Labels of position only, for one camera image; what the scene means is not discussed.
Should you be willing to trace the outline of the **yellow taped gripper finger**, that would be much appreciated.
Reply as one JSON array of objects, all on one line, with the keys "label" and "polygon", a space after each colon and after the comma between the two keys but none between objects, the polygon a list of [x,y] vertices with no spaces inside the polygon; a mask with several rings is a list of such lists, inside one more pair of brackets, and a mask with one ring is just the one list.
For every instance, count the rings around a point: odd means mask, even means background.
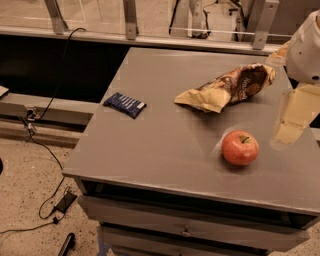
[{"label": "yellow taped gripper finger", "polygon": [[279,100],[270,145],[284,150],[295,144],[320,113],[320,85],[299,83],[284,92]]}]

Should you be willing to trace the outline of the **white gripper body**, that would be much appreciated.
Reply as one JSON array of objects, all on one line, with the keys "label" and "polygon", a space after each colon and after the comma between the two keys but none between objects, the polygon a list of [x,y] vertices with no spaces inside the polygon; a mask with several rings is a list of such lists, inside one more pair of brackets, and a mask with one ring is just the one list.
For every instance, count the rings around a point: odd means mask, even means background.
[{"label": "white gripper body", "polygon": [[297,82],[320,83],[320,10],[312,12],[292,36],[286,69]]}]

